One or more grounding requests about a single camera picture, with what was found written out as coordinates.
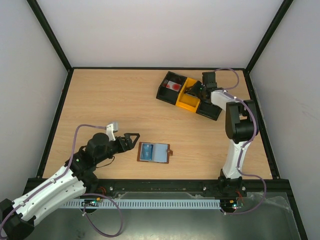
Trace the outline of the blue credit card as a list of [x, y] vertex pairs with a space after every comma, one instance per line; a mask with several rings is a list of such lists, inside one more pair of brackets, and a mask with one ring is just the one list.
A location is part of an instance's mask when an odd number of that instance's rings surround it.
[[151, 143], [142, 143], [140, 149], [140, 160], [141, 161], [152, 161], [153, 159], [153, 147]]

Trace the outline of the brown leather card holder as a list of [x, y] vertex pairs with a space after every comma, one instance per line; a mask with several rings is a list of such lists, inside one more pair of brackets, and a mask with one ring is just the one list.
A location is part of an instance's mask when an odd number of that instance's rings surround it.
[[[152, 161], [140, 160], [140, 153], [141, 153], [142, 143], [153, 144]], [[170, 144], [140, 142], [139, 145], [138, 145], [138, 153], [137, 153], [137, 161], [138, 162], [168, 164], [170, 162], [170, 157], [172, 157], [172, 156], [173, 156], [173, 151], [170, 148]]]

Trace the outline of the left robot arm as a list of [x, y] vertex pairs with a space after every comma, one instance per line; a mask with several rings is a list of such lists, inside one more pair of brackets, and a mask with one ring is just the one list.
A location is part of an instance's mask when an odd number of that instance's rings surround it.
[[1, 201], [0, 231], [5, 235], [0, 238], [24, 240], [36, 225], [61, 205], [94, 192], [98, 185], [94, 174], [97, 165], [113, 159], [116, 154], [132, 150], [139, 137], [138, 133], [125, 133], [110, 140], [107, 134], [96, 133], [54, 175], [21, 197]]

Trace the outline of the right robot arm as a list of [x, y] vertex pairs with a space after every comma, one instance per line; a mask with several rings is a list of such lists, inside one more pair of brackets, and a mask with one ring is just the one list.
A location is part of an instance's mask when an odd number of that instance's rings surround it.
[[253, 100], [241, 100], [218, 87], [216, 73], [204, 72], [202, 81], [196, 81], [183, 91], [187, 96], [199, 99], [196, 113], [217, 120], [225, 112], [225, 133], [229, 139], [229, 148], [221, 175], [226, 179], [218, 183], [218, 191], [229, 196], [236, 189], [233, 179], [244, 174], [242, 166], [251, 142], [259, 133], [256, 105]]

